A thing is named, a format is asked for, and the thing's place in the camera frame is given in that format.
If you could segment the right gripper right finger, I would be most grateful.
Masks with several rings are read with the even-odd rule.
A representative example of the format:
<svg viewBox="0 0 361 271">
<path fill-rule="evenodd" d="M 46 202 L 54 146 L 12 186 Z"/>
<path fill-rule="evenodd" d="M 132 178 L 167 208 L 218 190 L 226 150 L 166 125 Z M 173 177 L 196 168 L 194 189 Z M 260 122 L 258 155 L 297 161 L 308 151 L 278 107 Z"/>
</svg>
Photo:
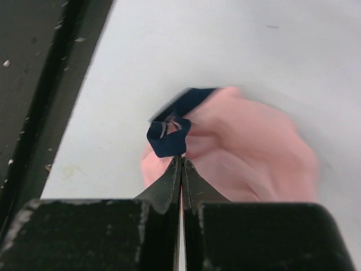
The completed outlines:
<svg viewBox="0 0 361 271">
<path fill-rule="evenodd" d="M 332 215 L 314 203 L 226 199 L 182 159 L 187 270 L 354 270 Z"/>
</svg>

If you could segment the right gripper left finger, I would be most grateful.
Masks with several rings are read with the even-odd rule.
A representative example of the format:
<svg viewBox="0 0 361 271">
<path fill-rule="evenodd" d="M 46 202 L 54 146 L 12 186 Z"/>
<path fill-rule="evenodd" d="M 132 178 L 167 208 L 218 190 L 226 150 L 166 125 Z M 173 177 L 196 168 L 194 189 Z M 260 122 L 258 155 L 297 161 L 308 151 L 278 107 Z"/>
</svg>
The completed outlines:
<svg viewBox="0 0 361 271">
<path fill-rule="evenodd" d="M 32 200 L 15 216 L 2 270 L 177 270 L 181 160 L 134 199 Z"/>
</svg>

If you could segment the pink underwear navy trim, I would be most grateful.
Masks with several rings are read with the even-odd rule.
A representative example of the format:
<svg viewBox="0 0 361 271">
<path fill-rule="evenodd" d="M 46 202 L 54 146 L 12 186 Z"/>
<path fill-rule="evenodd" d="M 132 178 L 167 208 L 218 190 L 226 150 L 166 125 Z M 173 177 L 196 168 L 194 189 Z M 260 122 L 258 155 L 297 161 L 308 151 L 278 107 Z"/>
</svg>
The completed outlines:
<svg viewBox="0 0 361 271">
<path fill-rule="evenodd" d="M 147 141 L 146 186 L 181 156 L 231 201 L 316 201 L 318 160 L 293 121 L 236 87 L 185 90 L 151 119 Z"/>
</svg>

